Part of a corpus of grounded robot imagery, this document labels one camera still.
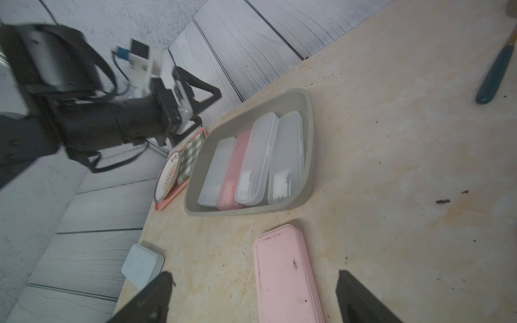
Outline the clear frosted pencil case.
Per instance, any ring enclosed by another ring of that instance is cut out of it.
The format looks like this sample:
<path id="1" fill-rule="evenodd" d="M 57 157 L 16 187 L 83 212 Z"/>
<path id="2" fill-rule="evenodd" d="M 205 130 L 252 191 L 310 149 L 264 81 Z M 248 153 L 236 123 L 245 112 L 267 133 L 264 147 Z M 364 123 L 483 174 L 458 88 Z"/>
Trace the clear frosted pencil case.
<path id="1" fill-rule="evenodd" d="M 200 205 L 204 207 L 216 206 L 235 142 L 235 137 L 222 139 L 218 142 L 199 194 L 197 202 Z"/>

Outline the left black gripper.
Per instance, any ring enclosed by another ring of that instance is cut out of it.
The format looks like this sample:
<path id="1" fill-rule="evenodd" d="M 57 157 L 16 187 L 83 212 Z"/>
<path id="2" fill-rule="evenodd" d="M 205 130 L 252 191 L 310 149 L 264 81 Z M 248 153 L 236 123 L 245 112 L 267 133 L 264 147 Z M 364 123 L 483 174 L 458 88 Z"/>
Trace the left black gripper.
<path id="1" fill-rule="evenodd" d="M 160 109 L 160 121 L 164 133 L 155 137 L 158 145 L 166 145 L 166 140 L 175 148 L 192 132 L 203 126 L 200 116 L 183 117 L 182 108 L 189 115 L 199 115 L 221 97 L 221 91 L 182 67 L 173 69 L 174 92 L 165 88 L 160 78 L 151 80 L 151 94 Z"/>

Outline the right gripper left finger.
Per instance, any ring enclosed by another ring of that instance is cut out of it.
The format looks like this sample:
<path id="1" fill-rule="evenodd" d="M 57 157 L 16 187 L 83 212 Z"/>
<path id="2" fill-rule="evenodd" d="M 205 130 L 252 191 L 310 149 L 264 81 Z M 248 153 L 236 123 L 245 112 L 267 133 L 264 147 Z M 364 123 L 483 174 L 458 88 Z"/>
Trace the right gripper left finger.
<path id="1" fill-rule="evenodd" d="M 166 322 L 175 282 L 170 272 L 161 272 L 108 322 Z"/>

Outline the clear pencil case with label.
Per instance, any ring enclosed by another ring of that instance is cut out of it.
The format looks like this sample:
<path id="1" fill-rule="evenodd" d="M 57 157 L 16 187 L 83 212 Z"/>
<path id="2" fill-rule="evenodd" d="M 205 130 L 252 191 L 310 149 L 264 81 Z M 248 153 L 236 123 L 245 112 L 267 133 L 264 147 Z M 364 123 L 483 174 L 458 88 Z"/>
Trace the clear pencil case with label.
<path id="1" fill-rule="evenodd" d="M 275 113 L 267 113 L 253 124 L 234 195 L 242 205 L 257 205 L 264 198 L 279 121 Z"/>

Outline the grey plastic storage box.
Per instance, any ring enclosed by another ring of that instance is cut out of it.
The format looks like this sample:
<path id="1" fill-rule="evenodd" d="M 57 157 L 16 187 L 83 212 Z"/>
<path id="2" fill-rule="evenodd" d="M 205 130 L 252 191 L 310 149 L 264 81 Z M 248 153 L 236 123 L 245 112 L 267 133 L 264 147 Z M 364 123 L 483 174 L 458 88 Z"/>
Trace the grey plastic storage box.
<path id="1" fill-rule="evenodd" d="M 289 90 L 208 135 L 184 209 L 196 217 L 223 217 L 300 207 L 314 190 L 315 156 L 311 97 Z"/>

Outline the translucent pink pencil case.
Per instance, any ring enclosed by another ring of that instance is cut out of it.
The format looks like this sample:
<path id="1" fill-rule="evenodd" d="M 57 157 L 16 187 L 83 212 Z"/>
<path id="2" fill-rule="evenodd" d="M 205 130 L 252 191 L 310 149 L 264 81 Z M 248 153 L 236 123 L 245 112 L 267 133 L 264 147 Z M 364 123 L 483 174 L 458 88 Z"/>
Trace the translucent pink pencil case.
<path id="1" fill-rule="evenodd" d="M 235 200 L 234 195 L 240 176 L 240 171 L 242 169 L 242 163 L 246 154 L 246 149 L 249 144 L 250 134 L 251 130 L 245 131 L 236 138 L 216 204 L 217 208 L 221 211 L 242 208 L 242 204 Z"/>

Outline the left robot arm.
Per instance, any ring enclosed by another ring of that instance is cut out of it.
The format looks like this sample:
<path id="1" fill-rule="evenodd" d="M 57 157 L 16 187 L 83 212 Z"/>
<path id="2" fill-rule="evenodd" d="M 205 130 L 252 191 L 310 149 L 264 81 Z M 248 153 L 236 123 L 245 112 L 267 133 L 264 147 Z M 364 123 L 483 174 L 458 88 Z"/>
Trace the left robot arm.
<path id="1" fill-rule="evenodd" d="M 1 185 L 9 184 L 36 160 L 64 149 L 94 174 L 102 151 L 132 144 L 148 148 L 177 144 L 201 126 L 200 114 L 221 98 L 221 91 L 181 67 L 172 70 L 175 86 L 160 78 L 147 84 L 143 98 L 118 100 L 99 78 L 117 78 L 108 63 L 77 29 L 64 25 L 1 26 L 1 48 L 28 108 L 28 114 L 1 115 Z"/>

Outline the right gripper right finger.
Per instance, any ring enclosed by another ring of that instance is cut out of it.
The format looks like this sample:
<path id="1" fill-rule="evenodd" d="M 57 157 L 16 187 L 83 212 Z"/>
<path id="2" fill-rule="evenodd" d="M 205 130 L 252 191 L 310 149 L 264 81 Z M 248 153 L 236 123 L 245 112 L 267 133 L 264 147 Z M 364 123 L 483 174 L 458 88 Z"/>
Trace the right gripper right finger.
<path id="1" fill-rule="evenodd" d="M 343 322 L 402 323 L 349 271 L 339 271 L 335 293 Z"/>

